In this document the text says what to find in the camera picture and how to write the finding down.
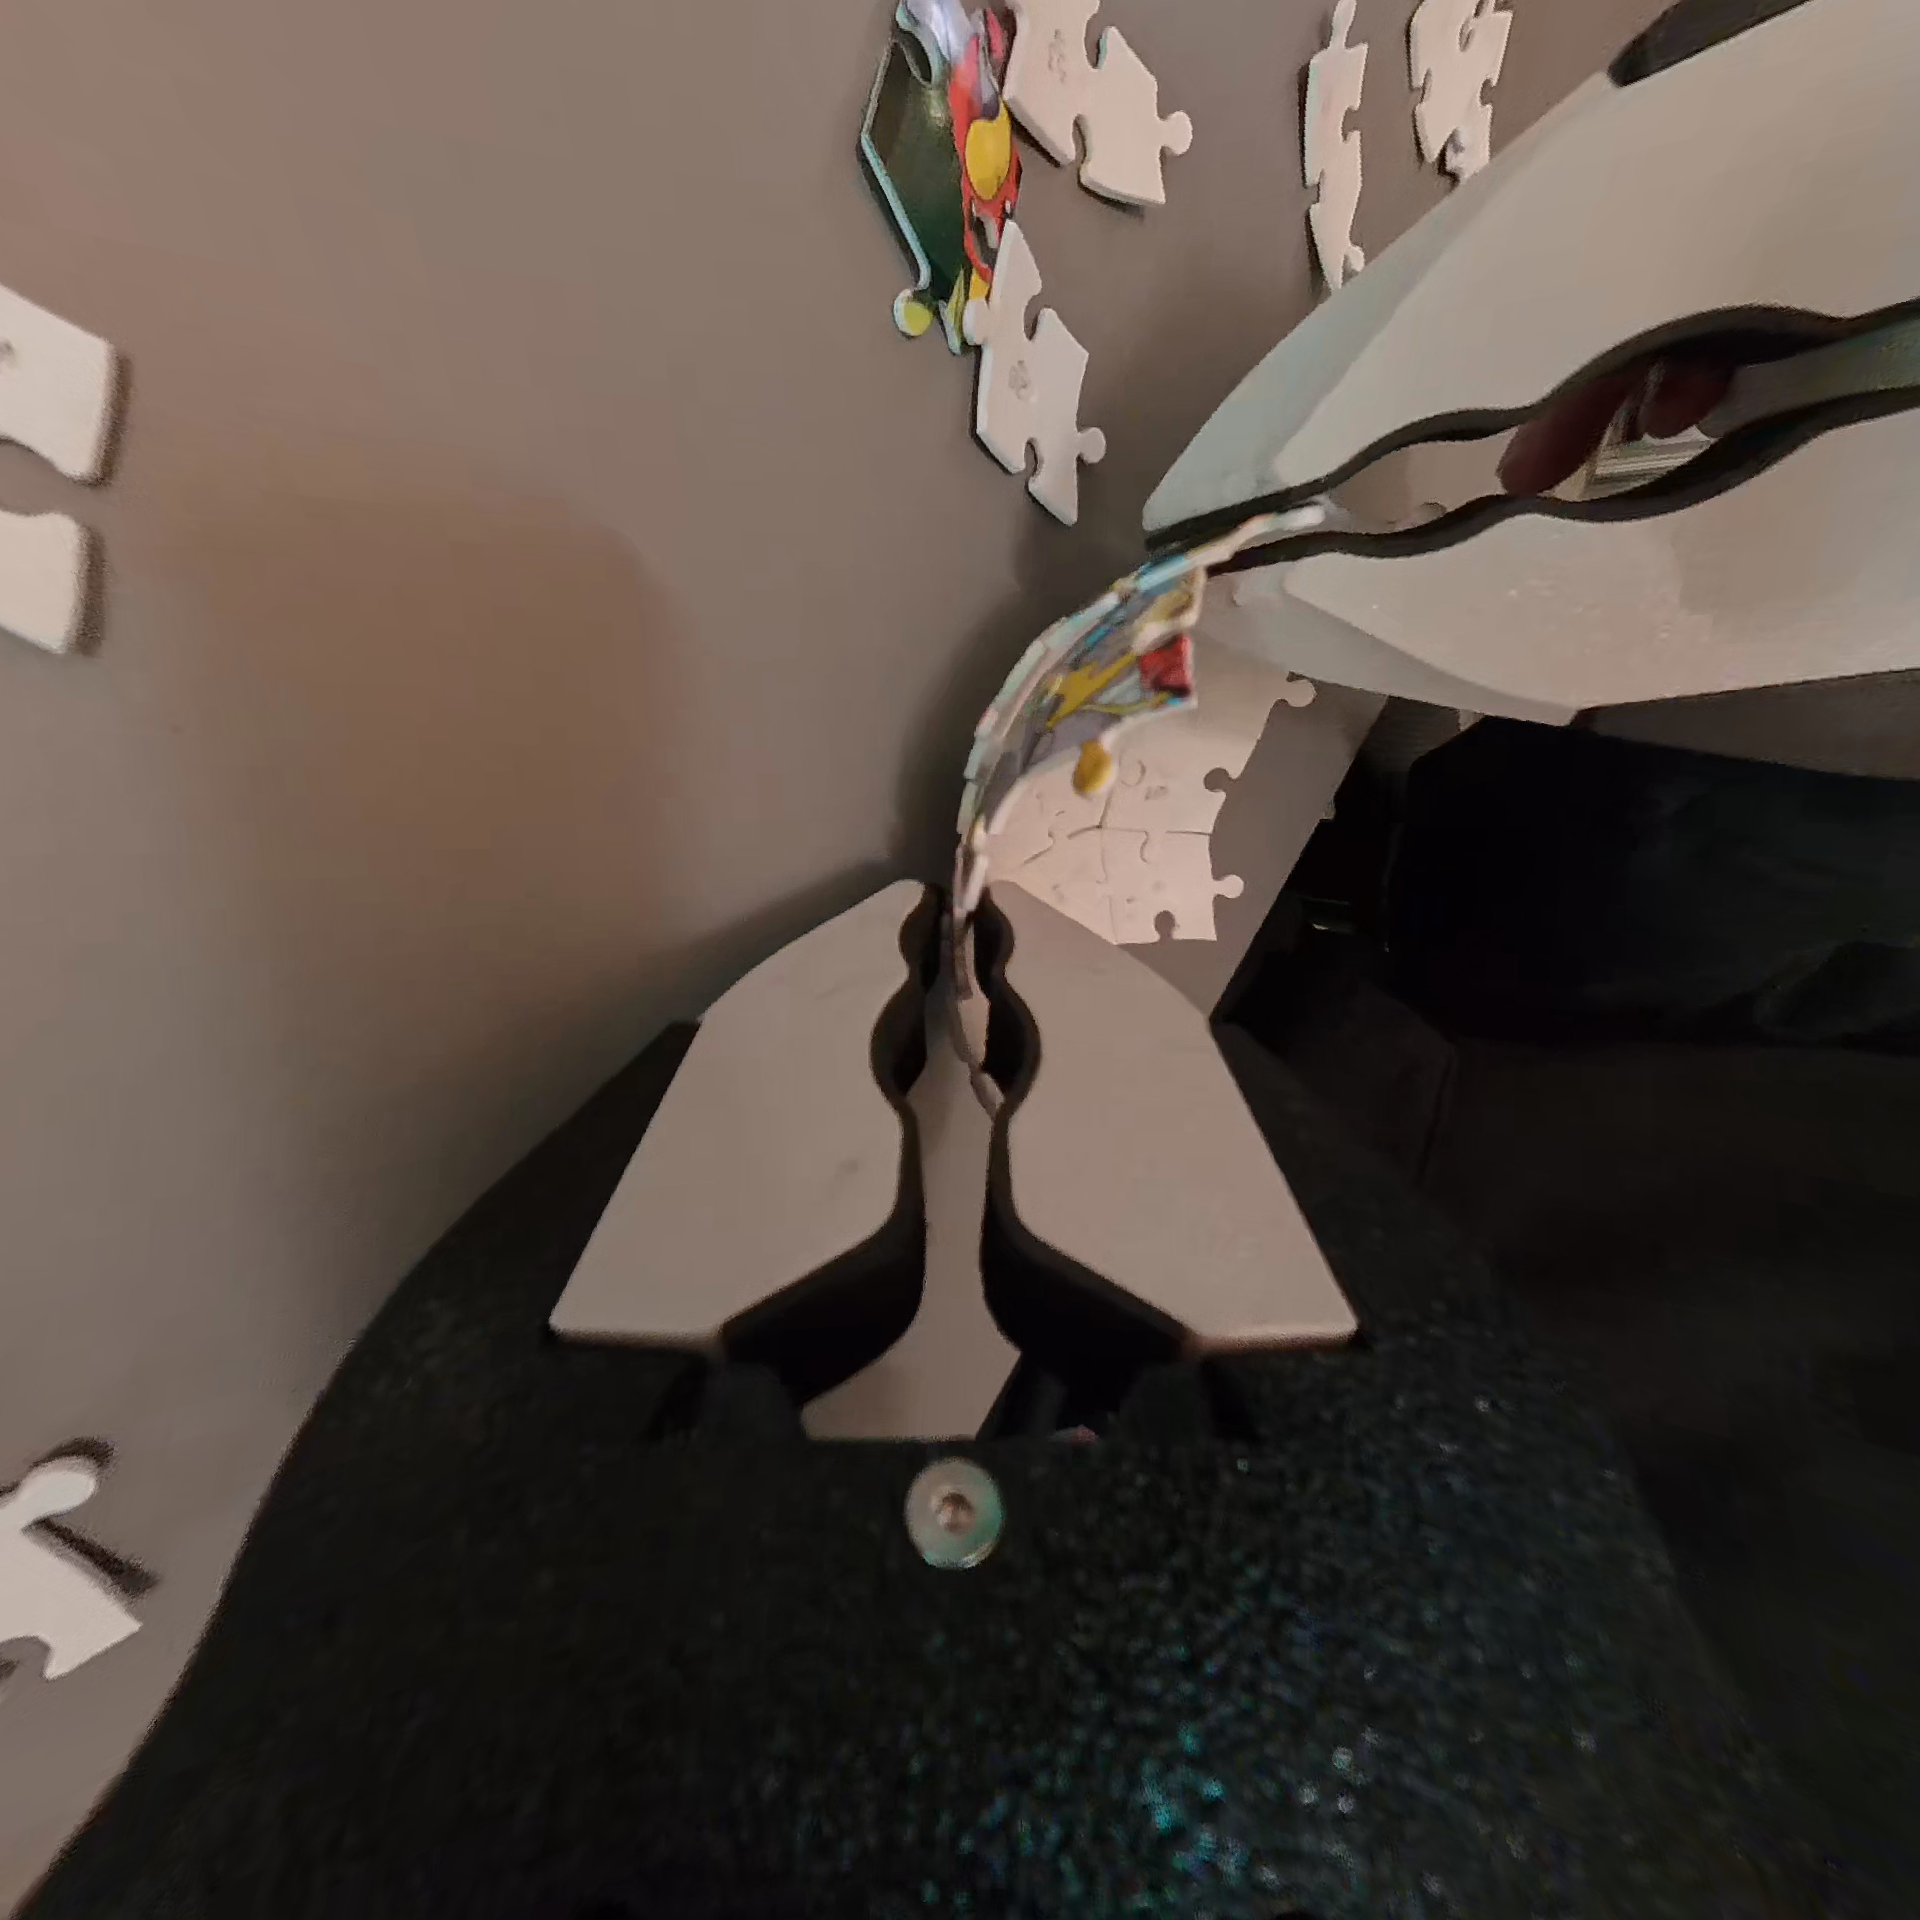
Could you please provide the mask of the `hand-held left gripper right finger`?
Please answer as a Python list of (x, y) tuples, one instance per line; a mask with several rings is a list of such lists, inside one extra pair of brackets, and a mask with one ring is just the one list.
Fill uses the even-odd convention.
[(1059, 907), (971, 920), (992, 1106), (978, 1276), (1016, 1372), (998, 1413), (1115, 1413), (1142, 1377), (1339, 1353), (1360, 1315), (1211, 1022)]

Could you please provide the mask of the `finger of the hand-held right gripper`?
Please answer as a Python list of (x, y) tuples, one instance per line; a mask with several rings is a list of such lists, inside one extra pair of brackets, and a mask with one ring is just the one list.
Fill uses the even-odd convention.
[(1431, 554), (1214, 578), (1202, 635), (1466, 713), (1586, 709), (1919, 667), (1919, 437), (1828, 432), (1683, 513), (1522, 514)]
[(1692, 326), (1911, 305), (1916, 88), (1916, 5), (1672, 8), (1254, 368), (1147, 499), (1147, 540), (1506, 426)]

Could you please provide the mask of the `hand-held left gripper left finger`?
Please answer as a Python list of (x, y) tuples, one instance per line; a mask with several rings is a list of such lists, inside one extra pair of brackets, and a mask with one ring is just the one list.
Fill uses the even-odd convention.
[(921, 1307), (911, 1092), (943, 893), (897, 881), (762, 961), (697, 1022), (582, 1260), (555, 1338), (756, 1365), (814, 1401)]

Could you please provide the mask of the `joined curved puzzle pieces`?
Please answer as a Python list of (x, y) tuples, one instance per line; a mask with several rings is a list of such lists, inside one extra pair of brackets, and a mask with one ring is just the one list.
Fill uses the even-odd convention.
[(1020, 657), (983, 710), (955, 818), (948, 957), (954, 1042), (983, 1105), (987, 1017), (975, 921), (987, 892), (1026, 890), (1106, 944), (1211, 941), (1211, 832), (1279, 707), (1315, 685), (1199, 638), (1207, 589), (1232, 560), (1330, 529), (1328, 499), (1246, 520), (1118, 578)]

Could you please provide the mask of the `white puzzle piece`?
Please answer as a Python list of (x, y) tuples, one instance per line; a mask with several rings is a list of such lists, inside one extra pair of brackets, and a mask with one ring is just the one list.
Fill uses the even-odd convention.
[(2, 635), (81, 657), (94, 620), (94, 538), (58, 513), (2, 513)]
[(992, 289), (967, 302), (966, 339), (976, 349), (975, 435), (994, 462), (1060, 525), (1080, 520), (1082, 467), (1106, 456), (1102, 430), (1082, 426), (1088, 349), (1040, 299), (1042, 275), (1023, 227), (1000, 235)]
[(1166, 156), (1186, 156), (1193, 121), (1161, 110), (1161, 84), (1099, 2), (1010, 2), (1003, 99), (1024, 133), (1080, 186), (1124, 209), (1166, 203)]
[(116, 1572), (103, 1548), (60, 1532), (103, 1480), (98, 1451), (70, 1446), (34, 1461), (2, 1494), (4, 1667), (34, 1653), (44, 1685), (96, 1664), (140, 1633), (138, 1579)]
[(1366, 268), (1354, 238), (1362, 190), (1360, 133), (1351, 125), (1362, 99), (1370, 48), (1354, 38), (1355, 2), (1332, 2), (1328, 41), (1304, 76), (1304, 182), (1308, 234), (1330, 294)]
[(2, 289), (2, 443), (98, 486), (124, 417), (124, 360), (102, 337)]
[(1492, 157), (1492, 88), (1511, 29), (1513, 16), (1499, 2), (1420, 2), (1410, 14), (1416, 146), (1456, 182)]

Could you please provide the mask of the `colourful printed puzzle piece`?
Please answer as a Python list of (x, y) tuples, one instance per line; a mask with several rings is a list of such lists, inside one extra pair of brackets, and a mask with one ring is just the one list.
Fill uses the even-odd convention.
[(1003, 77), (1014, 18), (998, 5), (902, 2), (858, 148), (914, 266), (897, 326), (938, 326), (966, 353), (966, 317), (992, 290), (1002, 235), (1018, 210), (1020, 156)]

